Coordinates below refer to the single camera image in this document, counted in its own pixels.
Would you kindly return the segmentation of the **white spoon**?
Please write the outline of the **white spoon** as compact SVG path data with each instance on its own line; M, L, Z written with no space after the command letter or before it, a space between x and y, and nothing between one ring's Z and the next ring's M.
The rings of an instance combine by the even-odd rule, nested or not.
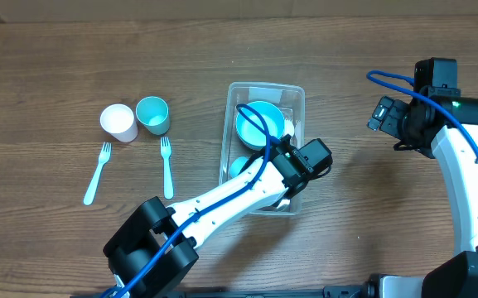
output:
M285 122L284 122L284 133L283 135L286 136L290 136L290 137L293 137L295 134L295 127L292 123L292 120L291 119L285 119Z

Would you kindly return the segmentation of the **blue bowl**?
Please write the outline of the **blue bowl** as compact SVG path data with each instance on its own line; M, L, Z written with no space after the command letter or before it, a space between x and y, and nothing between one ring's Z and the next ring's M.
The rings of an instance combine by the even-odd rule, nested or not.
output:
M284 133L284 116L274 104L265 101L237 105L236 130L238 135L265 135L270 142L278 144Z

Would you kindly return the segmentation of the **green cup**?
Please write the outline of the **green cup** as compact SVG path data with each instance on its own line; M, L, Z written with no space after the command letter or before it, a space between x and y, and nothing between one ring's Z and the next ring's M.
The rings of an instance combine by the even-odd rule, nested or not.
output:
M164 99L150 96L136 106L138 121L152 134L163 135L170 128L170 110Z

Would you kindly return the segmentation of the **blue cup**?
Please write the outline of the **blue cup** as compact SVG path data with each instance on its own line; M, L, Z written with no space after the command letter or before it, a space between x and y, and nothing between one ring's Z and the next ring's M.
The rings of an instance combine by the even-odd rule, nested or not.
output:
M242 171L243 167L247 163L247 161L248 161L248 157L246 157L246 156L240 156L240 157L236 158L232 162L232 164L229 168L229 176L231 178L235 178L237 175L239 175L240 172Z

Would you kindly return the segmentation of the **white cup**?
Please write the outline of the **white cup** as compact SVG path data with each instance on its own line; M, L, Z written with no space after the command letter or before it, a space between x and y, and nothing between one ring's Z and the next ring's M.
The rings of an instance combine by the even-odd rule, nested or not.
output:
M100 126L120 142L131 142L138 135L138 126L132 109L124 104L109 105L99 117Z

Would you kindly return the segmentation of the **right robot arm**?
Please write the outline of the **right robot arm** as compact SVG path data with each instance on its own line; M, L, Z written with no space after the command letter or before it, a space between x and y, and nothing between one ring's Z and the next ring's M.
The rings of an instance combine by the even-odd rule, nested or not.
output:
M478 297L478 99L433 95L411 103L384 96L369 128L437 160L454 228L454 256L424 277L375 275L367 297Z

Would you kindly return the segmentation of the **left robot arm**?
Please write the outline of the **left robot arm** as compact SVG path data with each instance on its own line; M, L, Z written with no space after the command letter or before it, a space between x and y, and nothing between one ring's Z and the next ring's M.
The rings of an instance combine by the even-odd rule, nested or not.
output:
M162 297L199 259L213 234L250 212L303 190L313 166L301 150L280 141L252 156L232 180L194 199L165 206L142 203L104 246L116 284L105 297Z

